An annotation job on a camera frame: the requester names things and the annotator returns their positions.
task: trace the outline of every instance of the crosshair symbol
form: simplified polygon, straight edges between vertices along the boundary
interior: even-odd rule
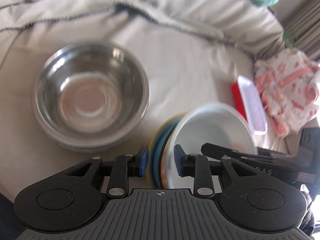
[[[163,191],[159,191],[159,192],[157,192],[156,193],[157,195],[159,195],[160,197],[162,197],[164,194],[166,194],[166,193],[164,193]]]

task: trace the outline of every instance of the bed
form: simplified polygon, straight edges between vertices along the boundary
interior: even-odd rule
[[[58,49],[112,41],[131,51],[150,85],[147,113],[105,161],[137,152],[170,117],[207,102],[233,106],[231,84],[253,79],[253,61],[284,48],[283,29],[249,0],[0,0],[0,193],[11,201],[28,185],[92,154],[51,141],[32,111],[39,69]],[[271,129],[257,146],[286,152]],[[133,178],[131,187],[148,187]]]

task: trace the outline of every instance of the black round pad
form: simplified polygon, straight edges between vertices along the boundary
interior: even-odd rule
[[[101,205],[101,193],[84,177],[56,174],[22,190],[14,201],[14,211],[28,227],[62,232],[89,222]]]
[[[231,180],[221,194],[220,206],[234,223],[262,232],[280,232],[300,225],[307,202],[296,188],[266,174]]]
[[[68,190],[57,188],[41,193],[37,198],[40,207],[49,210],[59,210],[70,206],[75,200],[75,195]]]
[[[273,210],[281,207],[283,196],[271,189],[256,189],[248,193],[247,201],[262,210]]]

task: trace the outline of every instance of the curtain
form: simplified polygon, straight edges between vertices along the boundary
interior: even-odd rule
[[[309,58],[320,60],[320,0],[311,0],[284,29]]]

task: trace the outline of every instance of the stack of plates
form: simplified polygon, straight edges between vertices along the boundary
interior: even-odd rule
[[[231,106],[211,103],[162,125],[149,146],[147,178],[151,188],[190,188],[192,177],[180,177],[174,161],[174,146],[186,154],[202,154],[201,147],[212,143],[244,153],[257,154],[245,119]],[[217,176],[212,176],[216,192],[221,192]]]
[[[182,115],[166,121],[155,133],[149,145],[149,161],[147,167],[147,180],[151,188],[167,188],[165,176],[161,175],[161,162],[170,142],[169,138],[182,119]]]

